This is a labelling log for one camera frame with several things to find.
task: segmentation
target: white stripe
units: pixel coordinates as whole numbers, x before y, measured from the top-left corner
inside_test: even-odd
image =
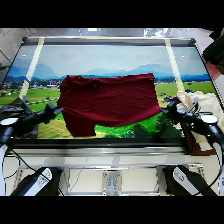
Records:
[[[26,74],[26,78],[27,78],[28,81],[32,80],[33,73],[35,71],[35,68],[36,68],[36,65],[37,65],[37,62],[38,62],[38,59],[39,59],[39,56],[40,56],[41,49],[42,49],[42,47],[44,45],[44,38],[45,37],[40,37],[39,38],[38,45],[37,45],[36,50],[35,50],[35,52],[33,54],[33,59],[31,61],[30,67],[28,69],[28,72]],[[29,88],[29,83],[25,80],[24,83],[23,83],[23,87],[22,87],[22,89],[20,91],[20,95],[19,95],[20,99],[22,99],[23,96],[26,96],[28,88]]]
[[[173,74],[175,76],[176,79],[176,83],[177,83],[177,89],[178,91],[183,91],[184,92],[184,85],[180,76],[180,72],[177,66],[177,62],[173,53],[173,49],[171,47],[170,44],[170,39],[165,39],[165,44],[166,44],[166,49],[169,55],[169,59],[170,59],[170,64],[173,70]]]

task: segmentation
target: display screen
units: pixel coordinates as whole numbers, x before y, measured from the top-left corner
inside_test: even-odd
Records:
[[[153,73],[159,105],[166,107],[169,97],[178,91],[171,59],[166,46],[121,45],[37,45],[21,46],[1,85],[0,106],[11,103],[21,94],[26,76],[32,75],[26,92],[27,104],[33,111],[43,110],[47,103],[57,105],[59,86],[67,75],[87,78],[113,78],[133,74]],[[200,55],[195,47],[172,47],[185,91],[214,92]],[[126,126],[95,126],[96,136],[86,138],[175,139],[182,137],[162,112],[146,120]],[[73,139],[62,114],[49,124],[40,124],[38,139]]]

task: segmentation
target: white cloth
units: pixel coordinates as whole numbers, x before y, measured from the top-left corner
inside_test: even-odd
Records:
[[[186,109],[190,109],[193,105],[194,98],[198,98],[199,107],[201,112],[212,112],[214,116],[218,118],[218,126],[224,133],[224,113],[219,104],[218,99],[214,93],[204,94],[201,91],[195,93],[177,92],[177,98],[185,106]],[[196,142],[200,145],[201,151],[212,149],[207,142],[207,139],[200,134],[192,132],[196,139]]]

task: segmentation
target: table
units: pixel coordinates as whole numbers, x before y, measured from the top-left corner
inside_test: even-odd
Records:
[[[156,77],[160,106],[165,107],[166,98],[178,90],[216,92],[194,39],[29,37],[3,82],[0,104],[26,95],[30,108],[39,111],[46,103],[56,104],[57,87],[68,74],[99,77],[147,72]],[[126,127],[98,125],[95,130],[97,138],[73,139],[60,115],[48,126],[39,126],[38,139],[14,140],[14,147],[24,155],[45,156],[186,153],[180,127],[163,114]]]

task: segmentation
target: green field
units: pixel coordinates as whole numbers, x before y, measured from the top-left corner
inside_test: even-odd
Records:
[[[193,91],[201,90],[204,93],[214,92],[215,89],[211,82],[192,82],[192,85],[188,85],[188,83],[184,83],[184,88],[191,89]],[[175,96],[177,92],[177,86],[175,83],[156,83],[156,93],[158,96],[158,101],[160,106],[165,107],[167,103],[164,103],[163,98],[166,96]],[[10,96],[0,96],[0,105],[8,104],[15,100],[19,96],[19,93],[12,93]],[[27,92],[27,99],[28,102],[36,102],[40,100],[45,100],[46,97],[53,97],[58,98],[60,96],[60,90],[59,89],[29,89]],[[57,100],[49,100],[44,103],[38,103],[38,104],[32,104],[29,105],[29,107],[33,111],[39,111],[43,110],[47,103],[53,103],[54,105],[57,105]],[[133,130],[135,127],[142,128],[142,131],[147,131],[148,133],[151,132],[158,132],[158,124],[161,119],[161,113],[146,119],[141,122],[133,123],[127,126],[121,126],[121,127],[104,127],[101,125],[95,126],[96,131],[96,137],[107,137],[107,136],[113,136],[116,138],[121,138],[125,136],[135,136],[133,133]],[[38,131],[38,138],[73,138],[71,134],[68,132],[64,118],[62,113],[60,113],[55,120],[51,121],[49,124],[40,124],[39,125],[39,131]]]

